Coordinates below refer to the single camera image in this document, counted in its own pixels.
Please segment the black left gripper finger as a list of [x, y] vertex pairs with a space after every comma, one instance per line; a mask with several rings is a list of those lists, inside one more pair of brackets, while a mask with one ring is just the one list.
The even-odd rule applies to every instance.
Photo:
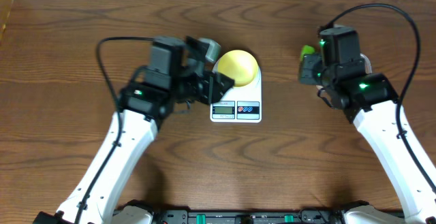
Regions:
[[220, 82], [211, 82], [208, 88], [208, 104], [217, 103], [222, 98], [222, 85]]
[[219, 72], [215, 73], [214, 82], [221, 83], [223, 96], [234, 86], [234, 79]]

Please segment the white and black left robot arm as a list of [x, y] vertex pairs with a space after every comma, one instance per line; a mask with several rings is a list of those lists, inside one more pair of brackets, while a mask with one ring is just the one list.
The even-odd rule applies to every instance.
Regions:
[[107, 81], [115, 111], [108, 133], [87, 172], [54, 214], [35, 223], [152, 223], [153, 211], [132, 202], [116, 210], [121, 193], [144, 151], [155, 141], [177, 103], [211, 105], [234, 80], [207, 70], [220, 45], [206, 38], [150, 37], [151, 58], [138, 67], [120, 93]]

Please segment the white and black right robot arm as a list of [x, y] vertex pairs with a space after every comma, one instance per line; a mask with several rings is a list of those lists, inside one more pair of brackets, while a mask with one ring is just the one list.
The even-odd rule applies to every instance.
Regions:
[[326, 93], [324, 102], [342, 110], [376, 154], [396, 191], [403, 216], [350, 203], [330, 217], [331, 223], [434, 223], [435, 166], [414, 135], [399, 96], [387, 77], [372, 72], [351, 27], [320, 31], [320, 51], [302, 49], [298, 81]]

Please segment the green plastic scoop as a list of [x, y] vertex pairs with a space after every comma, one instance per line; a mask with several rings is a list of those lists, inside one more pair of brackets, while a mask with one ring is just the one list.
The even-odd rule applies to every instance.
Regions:
[[304, 57], [308, 54], [314, 54], [316, 52], [315, 48], [309, 45], [304, 45], [300, 52], [300, 62], [304, 60]]

